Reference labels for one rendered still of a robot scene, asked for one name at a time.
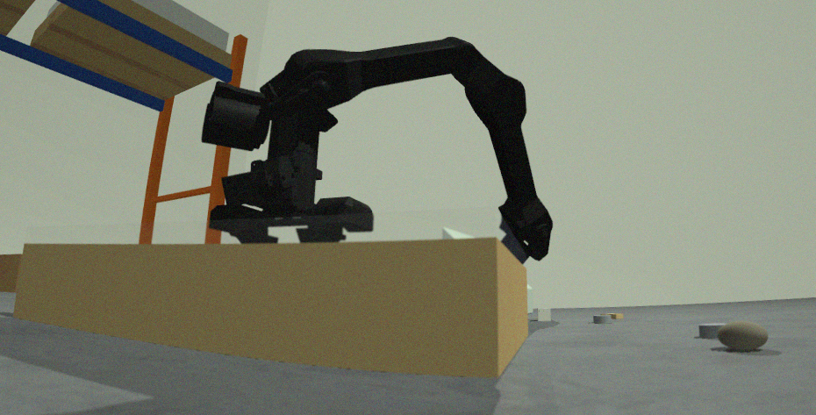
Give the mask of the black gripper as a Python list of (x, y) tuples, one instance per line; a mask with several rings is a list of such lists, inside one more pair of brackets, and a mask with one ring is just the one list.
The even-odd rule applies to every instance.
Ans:
[(230, 209), (227, 208), (226, 204), (216, 205), (210, 211), (210, 220), (373, 213), (368, 205), (351, 197), (320, 198), (315, 204), (316, 180), (322, 180), (323, 174), (323, 171), (317, 169), (317, 158), (312, 154), (303, 152), (279, 150), (269, 153), (267, 160), (282, 155), (289, 157), (294, 168), (297, 178), (297, 201), (292, 199), (284, 200), (283, 195), (271, 199), (270, 202), (254, 205), (262, 208), (263, 211), (242, 204)]

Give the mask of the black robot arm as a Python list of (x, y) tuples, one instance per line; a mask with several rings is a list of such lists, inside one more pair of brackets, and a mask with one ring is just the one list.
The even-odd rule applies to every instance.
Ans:
[[(537, 197), (521, 124), (526, 116), (522, 82), (505, 75), (473, 44), (447, 37), (397, 47), (349, 52), (311, 49), (294, 53), (260, 92), (216, 82), (207, 105), (202, 143), (253, 151), (268, 137), (268, 154), (279, 150), (318, 159), (319, 132), (338, 119), (327, 109), (366, 89), (452, 74), (465, 88), (487, 127), (507, 200), (498, 209), (526, 252), (548, 255), (551, 216)], [(272, 120), (270, 124), (270, 120)], [(253, 161), (251, 171), (221, 177), (227, 208), (263, 204), (284, 195), (298, 200), (297, 178), (287, 155)], [(525, 244), (525, 241), (527, 244)]]

